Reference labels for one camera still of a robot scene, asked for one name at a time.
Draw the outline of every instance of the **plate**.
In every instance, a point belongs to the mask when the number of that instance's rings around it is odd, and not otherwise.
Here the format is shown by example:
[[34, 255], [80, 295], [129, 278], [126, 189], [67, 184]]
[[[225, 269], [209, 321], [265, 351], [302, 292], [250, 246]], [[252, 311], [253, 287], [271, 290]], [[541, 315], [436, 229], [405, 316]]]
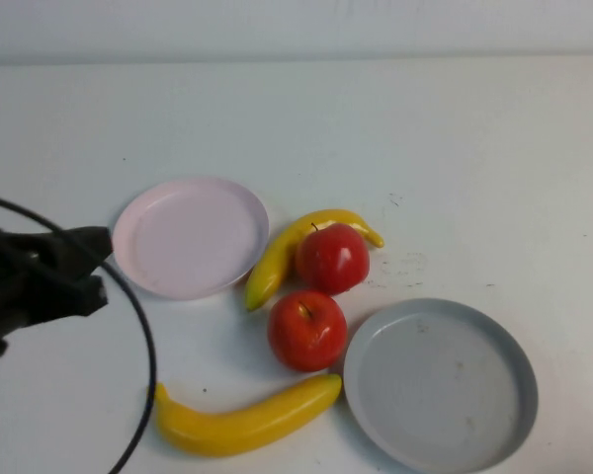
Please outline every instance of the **plate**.
[[344, 366], [359, 425], [426, 474], [464, 474], [507, 458], [538, 411], [532, 367], [498, 323], [462, 304], [413, 299], [368, 319]]
[[268, 214], [246, 188], [221, 178], [159, 185], [121, 214], [117, 263], [153, 293], [191, 300], [244, 277], [268, 242]]

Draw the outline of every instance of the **robotic arm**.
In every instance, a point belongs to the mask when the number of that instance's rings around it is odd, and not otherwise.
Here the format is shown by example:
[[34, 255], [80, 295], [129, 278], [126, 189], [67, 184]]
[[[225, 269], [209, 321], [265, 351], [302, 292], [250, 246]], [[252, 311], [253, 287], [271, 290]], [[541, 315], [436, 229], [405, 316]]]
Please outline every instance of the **robotic arm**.
[[91, 276], [112, 253], [105, 227], [66, 231], [99, 257], [93, 262], [48, 234], [0, 230], [0, 356], [3, 337], [18, 328], [67, 316], [89, 316], [108, 303], [99, 276]]
[[149, 380], [138, 426], [121, 457], [110, 470], [118, 474], [142, 438], [156, 392], [156, 349], [138, 298], [107, 262], [112, 242], [105, 227], [64, 230], [41, 215], [0, 198], [0, 207], [34, 220], [49, 234], [10, 234], [0, 230], [0, 356], [3, 337], [18, 328], [71, 315], [88, 316], [108, 303], [103, 282], [90, 275], [101, 267], [127, 296], [145, 336]]

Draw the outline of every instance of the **red apple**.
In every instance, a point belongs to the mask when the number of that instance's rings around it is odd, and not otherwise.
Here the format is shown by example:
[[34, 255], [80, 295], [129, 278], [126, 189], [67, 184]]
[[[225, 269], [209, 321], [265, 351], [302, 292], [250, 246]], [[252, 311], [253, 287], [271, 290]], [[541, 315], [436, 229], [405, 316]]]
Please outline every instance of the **red apple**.
[[347, 323], [328, 295], [296, 291], [273, 306], [268, 341], [277, 359], [288, 367], [315, 372], [329, 367], [345, 349]]
[[301, 241], [296, 248], [296, 271], [313, 288], [342, 293], [369, 274], [369, 250], [352, 227], [332, 224]]

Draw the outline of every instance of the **plastic banana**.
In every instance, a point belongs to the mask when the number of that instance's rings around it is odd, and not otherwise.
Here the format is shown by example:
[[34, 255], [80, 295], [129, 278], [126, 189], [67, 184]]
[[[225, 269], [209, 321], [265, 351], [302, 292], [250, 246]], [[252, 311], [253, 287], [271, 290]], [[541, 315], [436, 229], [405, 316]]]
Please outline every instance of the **plastic banana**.
[[256, 449], [289, 435], [327, 410], [338, 398], [337, 374], [309, 377], [249, 408], [206, 414], [169, 398], [156, 388], [156, 424], [174, 446], [202, 456], [230, 456]]
[[268, 246], [253, 269], [244, 291], [246, 309], [252, 311], [261, 307], [279, 289], [293, 266], [298, 244], [307, 234], [337, 222], [351, 225], [376, 247], [384, 246], [380, 234], [367, 225], [360, 215], [350, 210], [326, 209], [304, 215]]

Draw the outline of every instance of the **plate rim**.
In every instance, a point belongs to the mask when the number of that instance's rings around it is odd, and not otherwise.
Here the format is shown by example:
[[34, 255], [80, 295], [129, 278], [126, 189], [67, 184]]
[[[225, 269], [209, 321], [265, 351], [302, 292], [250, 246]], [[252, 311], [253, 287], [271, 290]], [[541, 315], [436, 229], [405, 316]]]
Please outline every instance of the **plate rim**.
[[[525, 421], [524, 426], [518, 426], [517, 430], [522, 432], [520, 437], [512, 445], [507, 445], [505, 452], [500, 452], [497, 457], [489, 459], [482, 465], [474, 467], [472, 470], [449, 470], [449, 471], [442, 471], [442, 470], [427, 470], [426, 466], [418, 465], [417, 462], [414, 462], [411, 457], [407, 456], [405, 453], [400, 453], [399, 450], [395, 450], [394, 448], [389, 448], [390, 443], [383, 439], [380, 434], [376, 431], [373, 424], [370, 423], [367, 415], [364, 413], [363, 404], [360, 401], [360, 397], [358, 395], [359, 391], [359, 383], [358, 373], [360, 372], [360, 362], [362, 361], [362, 357], [365, 353], [365, 348], [367, 345], [365, 344], [366, 341], [369, 341], [372, 337], [374, 337], [380, 331], [386, 329], [387, 326], [394, 324], [396, 321], [405, 319], [407, 317], [411, 317], [414, 314], [417, 314], [418, 311], [416, 310], [409, 310], [405, 307], [412, 307], [414, 305], [422, 305], [422, 304], [437, 304], [437, 305], [451, 305], [453, 307], [457, 307], [460, 310], [464, 310], [474, 319], [477, 319], [481, 322], [480, 326], [487, 326], [489, 327], [489, 331], [483, 330], [485, 335], [488, 335], [492, 338], [493, 341], [496, 341], [495, 335], [492, 336], [491, 333], [498, 333], [500, 334], [501, 338], [503, 339], [503, 344], [507, 344], [511, 346], [508, 348], [509, 350], [516, 353], [516, 358], [518, 359], [518, 363], [522, 363], [524, 366], [520, 367], [524, 369], [526, 372], [526, 378], [528, 378], [527, 386], [528, 389], [531, 390], [529, 394], [532, 397], [531, 403], [532, 407], [530, 411], [532, 412], [531, 416]], [[398, 314], [395, 314], [394, 308], [400, 308]], [[503, 344], [499, 342], [500, 351], [505, 355], [505, 348]], [[511, 368], [514, 368], [514, 362], [509, 359]], [[538, 410], [539, 410], [539, 389], [538, 389], [538, 381], [536, 378], [536, 374], [534, 373], [534, 369], [532, 364], [527, 357], [527, 354], [520, 346], [518, 341], [505, 329], [501, 326], [498, 322], [494, 319], [490, 318], [486, 314], [482, 313], [481, 311], [472, 308], [471, 306], [449, 300], [449, 299], [442, 299], [442, 298], [411, 298], [398, 301], [397, 303], [393, 303], [385, 308], [378, 310], [372, 316], [370, 316], [356, 331], [354, 337], [352, 338], [349, 347], [347, 349], [347, 353], [345, 355], [345, 360], [343, 363], [343, 382], [344, 382], [344, 389], [345, 389], [345, 396], [347, 398], [347, 403], [349, 405], [349, 409], [354, 416], [354, 419], [363, 430], [363, 432], [367, 435], [367, 437], [380, 449], [386, 452], [389, 456], [393, 459], [397, 460], [398, 462], [402, 463], [404, 466], [414, 469], [418, 472], [422, 472], [424, 474], [471, 474], [473, 472], [478, 472], [480, 470], [488, 469], [490, 467], [496, 466], [503, 462], [504, 460], [508, 459], [511, 455], [513, 455], [525, 442], [525, 440], [529, 437], [532, 432], [532, 429], [536, 423], [536, 419], [538, 417]]]
[[[251, 256], [251, 266], [240, 275], [234, 276], [228, 282], [224, 284], [219, 284], [212, 288], [209, 288], [205, 291], [198, 291], [195, 294], [188, 294], [188, 295], [179, 295], [174, 294], [173, 292], [162, 291], [160, 288], [154, 288], [153, 286], [146, 283], [143, 278], [139, 278], [136, 276], [135, 270], [132, 269], [132, 265], [127, 263], [127, 258], [125, 254], [118, 253], [119, 248], [127, 248], [127, 239], [122, 238], [120, 234], [125, 231], [126, 228], [131, 228], [136, 226], [137, 222], [140, 221], [140, 216], [143, 215], [152, 205], [157, 203], [159, 200], [170, 196], [171, 194], [176, 192], [176, 189], [180, 187], [187, 187], [187, 186], [194, 186], [198, 183], [208, 183], [213, 185], [222, 185], [226, 186], [227, 188], [237, 189], [240, 193], [244, 193], [248, 195], [252, 202], [254, 202], [255, 207], [261, 212], [258, 211], [251, 211], [251, 214], [255, 216], [255, 220], [260, 225], [262, 230], [261, 235], [262, 239], [255, 250], [254, 255]], [[117, 221], [114, 224], [114, 229], [112, 233], [112, 244], [113, 244], [113, 256], [115, 262], [119, 266], [119, 268], [123, 271], [124, 275], [135, 285], [140, 287], [143, 290], [148, 291], [149, 293], [167, 297], [179, 301], [193, 301], [196, 299], [201, 299], [207, 296], [211, 296], [213, 294], [219, 293], [224, 289], [236, 284], [240, 281], [243, 277], [245, 277], [250, 270], [254, 267], [255, 262], [257, 262], [261, 256], [263, 255], [266, 246], [268, 245], [268, 239], [270, 236], [270, 219], [268, 216], [268, 210], [264, 203], [259, 199], [259, 197], [253, 193], [251, 190], [246, 188], [245, 186], [228, 180], [227, 178], [222, 178], [218, 176], [207, 176], [207, 175], [199, 175], [199, 176], [192, 176], [187, 178], [179, 178], [175, 180], [166, 181], [164, 183], [159, 183], [142, 193], [136, 196], [131, 202], [126, 205], [123, 209]]]

